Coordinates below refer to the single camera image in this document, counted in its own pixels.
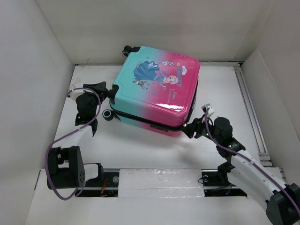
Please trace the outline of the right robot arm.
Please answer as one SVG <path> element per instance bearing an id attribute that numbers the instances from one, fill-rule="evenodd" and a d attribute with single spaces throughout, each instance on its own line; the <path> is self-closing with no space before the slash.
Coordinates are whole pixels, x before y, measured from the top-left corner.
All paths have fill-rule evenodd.
<path id="1" fill-rule="evenodd" d="M 300 187 L 277 178 L 254 160 L 246 148 L 233 137 L 229 120 L 218 117 L 213 124 L 204 115 L 184 125 L 189 138 L 206 137 L 216 145 L 226 162 L 218 167 L 217 180 L 239 187 L 265 211 L 273 225 L 293 225 L 300 220 Z"/>

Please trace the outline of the pink and teal suitcase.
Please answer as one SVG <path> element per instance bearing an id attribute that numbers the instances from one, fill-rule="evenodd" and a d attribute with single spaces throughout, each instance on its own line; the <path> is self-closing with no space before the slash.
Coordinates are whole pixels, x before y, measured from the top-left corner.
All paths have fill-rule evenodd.
<path id="1" fill-rule="evenodd" d="M 112 83 L 104 119 L 180 136 L 195 105 L 200 62 L 146 46 L 127 45 L 121 54 L 126 60 Z"/>

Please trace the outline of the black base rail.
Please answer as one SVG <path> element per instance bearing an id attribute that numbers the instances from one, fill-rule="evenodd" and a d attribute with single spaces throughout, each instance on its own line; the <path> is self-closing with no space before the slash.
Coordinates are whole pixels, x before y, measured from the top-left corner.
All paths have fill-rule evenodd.
<path id="1" fill-rule="evenodd" d="M 215 179 L 216 170 L 105 170 L 104 180 L 89 180 L 80 197 L 202 198 L 246 197 L 241 189 Z"/>

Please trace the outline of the aluminium frame rail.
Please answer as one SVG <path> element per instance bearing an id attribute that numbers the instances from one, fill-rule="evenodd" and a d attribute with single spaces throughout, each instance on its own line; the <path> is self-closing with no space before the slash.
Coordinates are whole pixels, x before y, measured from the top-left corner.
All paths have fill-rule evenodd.
<path id="1" fill-rule="evenodd" d="M 197 107 L 211 104 L 214 117 L 230 120 L 233 136 L 265 167 L 273 167 L 238 62 L 201 62 Z"/>

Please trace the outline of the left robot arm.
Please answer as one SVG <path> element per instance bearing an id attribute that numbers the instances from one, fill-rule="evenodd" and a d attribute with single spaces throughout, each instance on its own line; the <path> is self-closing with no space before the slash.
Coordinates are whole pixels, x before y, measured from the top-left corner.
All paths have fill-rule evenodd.
<path id="1" fill-rule="evenodd" d="M 76 102 L 74 131 L 58 138 L 45 154 L 49 189 L 82 188 L 86 179 L 80 147 L 91 139 L 98 128 L 97 117 L 109 90 L 106 82 L 70 88 L 68 97 Z"/>

